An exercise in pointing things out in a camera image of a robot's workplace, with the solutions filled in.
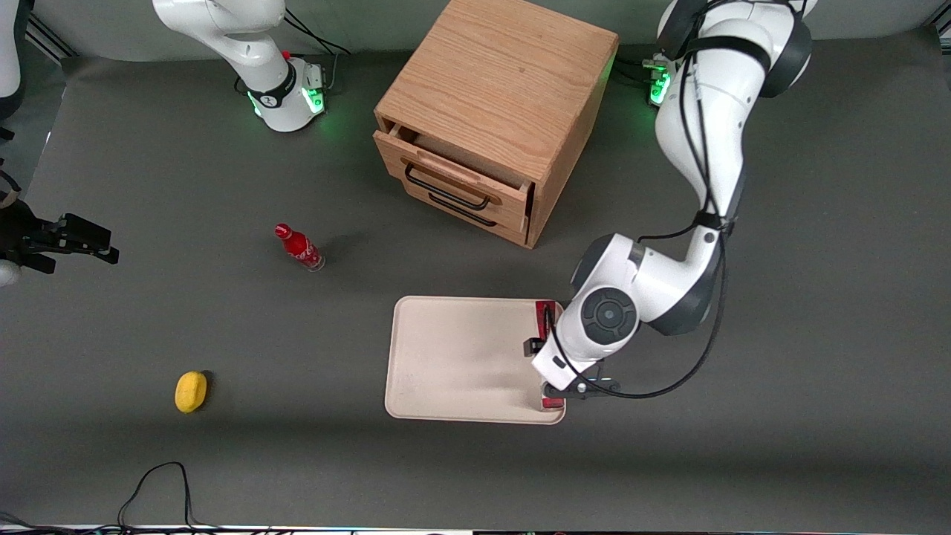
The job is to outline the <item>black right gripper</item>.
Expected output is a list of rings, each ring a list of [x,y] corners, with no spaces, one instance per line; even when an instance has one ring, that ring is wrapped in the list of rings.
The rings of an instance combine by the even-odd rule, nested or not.
[[[45,227],[58,227],[58,237],[69,253],[94,256],[110,265],[119,262],[120,251],[111,246],[111,230],[75,214],[61,213],[57,219],[44,220],[33,214],[22,199],[2,201],[1,259],[14,261],[24,244],[24,237],[40,233]],[[43,274],[56,270],[56,261],[43,254],[27,254],[21,258],[21,267]]]

